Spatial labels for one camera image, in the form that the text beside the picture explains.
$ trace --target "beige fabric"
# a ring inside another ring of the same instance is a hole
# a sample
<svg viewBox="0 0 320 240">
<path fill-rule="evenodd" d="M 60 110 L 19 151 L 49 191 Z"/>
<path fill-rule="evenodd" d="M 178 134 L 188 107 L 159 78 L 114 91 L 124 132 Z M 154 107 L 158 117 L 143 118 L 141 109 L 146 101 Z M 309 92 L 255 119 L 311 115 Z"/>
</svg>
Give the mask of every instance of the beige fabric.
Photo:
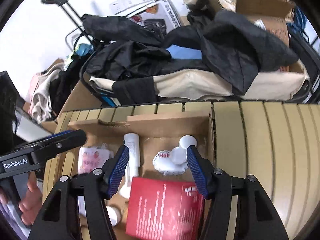
<svg viewBox="0 0 320 240">
<path fill-rule="evenodd" d="M 290 66 L 295 72 L 259 72 L 244 99 L 289 100 L 296 94 L 308 73 L 299 60 Z M 185 69 L 163 76 L 154 76 L 155 90 L 164 98 L 187 98 L 196 100 L 208 96 L 228 97 L 233 95 L 231 84 L 215 73 Z M 112 90 L 114 81 L 91 77 L 99 87 Z"/>
</svg>

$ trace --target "white cloth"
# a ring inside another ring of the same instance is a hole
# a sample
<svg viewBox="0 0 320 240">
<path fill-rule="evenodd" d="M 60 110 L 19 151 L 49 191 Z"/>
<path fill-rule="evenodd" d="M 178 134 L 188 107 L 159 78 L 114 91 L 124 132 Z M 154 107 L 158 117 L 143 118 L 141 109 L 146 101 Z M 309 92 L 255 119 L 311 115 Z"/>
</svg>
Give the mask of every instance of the white cloth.
<svg viewBox="0 0 320 240">
<path fill-rule="evenodd" d="M 309 79 L 305 66 L 299 60 L 290 65 L 289 72 L 259 72 L 243 99 L 279 100 L 292 99 Z M 91 77 L 99 87 L 112 91 L 115 81 Z M 232 86 L 219 75 L 196 69 L 184 69 L 163 76 L 154 76 L 155 90 L 159 96 L 177 100 L 228 97 Z"/>
<path fill-rule="evenodd" d="M 50 82 L 57 79 L 59 72 L 63 70 L 64 63 L 57 63 L 54 65 L 45 75 L 39 77 L 39 87 L 35 91 L 32 97 L 33 108 L 31 110 L 31 116 L 38 123 L 42 123 L 45 120 L 51 118 L 51 99 L 49 94 Z"/>
</svg>

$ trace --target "black cloth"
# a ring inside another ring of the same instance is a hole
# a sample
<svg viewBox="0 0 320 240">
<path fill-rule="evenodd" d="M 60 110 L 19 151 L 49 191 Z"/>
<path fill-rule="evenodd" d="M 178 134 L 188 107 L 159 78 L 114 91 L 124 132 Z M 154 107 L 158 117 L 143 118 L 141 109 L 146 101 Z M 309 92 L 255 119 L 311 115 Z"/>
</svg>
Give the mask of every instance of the black cloth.
<svg viewBox="0 0 320 240">
<path fill-rule="evenodd" d="M 84 14 L 81 17 L 85 31 L 98 40 L 136 41 L 159 47 L 163 38 L 157 33 L 136 24 L 126 17 L 100 17 Z"/>
<path fill-rule="evenodd" d="M 166 75 L 183 69 L 209 68 L 197 59 L 172 59 L 165 49 L 134 41 L 116 41 L 103 48 L 88 64 L 86 72 L 115 81 Z"/>
<path fill-rule="evenodd" d="M 74 53 L 71 58 L 73 61 L 69 64 L 66 71 L 60 71 L 59 77 L 50 82 L 49 95 L 52 105 L 52 111 L 58 115 L 67 101 L 71 91 L 79 81 L 79 72 L 82 65 L 90 57 L 90 54 L 79 56 Z"/>
<path fill-rule="evenodd" d="M 115 97 L 121 105 L 157 102 L 153 77 L 116 81 L 112 85 Z"/>
<path fill-rule="evenodd" d="M 278 37 L 240 14 L 222 10 L 213 21 L 193 15 L 191 22 L 171 31 L 163 47 L 200 48 L 203 63 L 229 82 L 236 95 L 246 93 L 259 71 L 276 71 L 299 59 Z"/>
</svg>

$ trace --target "red box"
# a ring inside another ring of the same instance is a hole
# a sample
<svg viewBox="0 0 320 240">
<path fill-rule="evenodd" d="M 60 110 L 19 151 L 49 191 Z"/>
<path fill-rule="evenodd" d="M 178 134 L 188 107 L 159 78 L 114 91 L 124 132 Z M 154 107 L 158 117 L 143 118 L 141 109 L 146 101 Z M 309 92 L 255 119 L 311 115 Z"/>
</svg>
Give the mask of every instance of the red box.
<svg viewBox="0 0 320 240">
<path fill-rule="evenodd" d="M 203 206 L 194 182 L 134 177 L 126 233 L 147 240 L 195 240 Z"/>
</svg>

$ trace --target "human hand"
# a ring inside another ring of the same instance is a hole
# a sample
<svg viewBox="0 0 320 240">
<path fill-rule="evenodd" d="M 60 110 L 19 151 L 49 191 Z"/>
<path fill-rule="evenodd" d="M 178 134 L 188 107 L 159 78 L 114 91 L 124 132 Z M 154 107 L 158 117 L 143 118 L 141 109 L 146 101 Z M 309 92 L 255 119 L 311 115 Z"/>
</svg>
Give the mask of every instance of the human hand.
<svg viewBox="0 0 320 240">
<path fill-rule="evenodd" d="M 42 193 L 37 186 L 37 179 L 34 171 L 29 173 L 29 179 L 27 182 L 27 192 L 19 203 L 19 208 L 22 212 L 21 220 L 22 222 L 29 226 L 32 225 L 36 219 L 36 216 L 39 213 L 39 210 L 42 206 Z M 0 202 L 5 205 L 8 202 L 8 199 L 4 191 L 0 188 Z"/>
</svg>

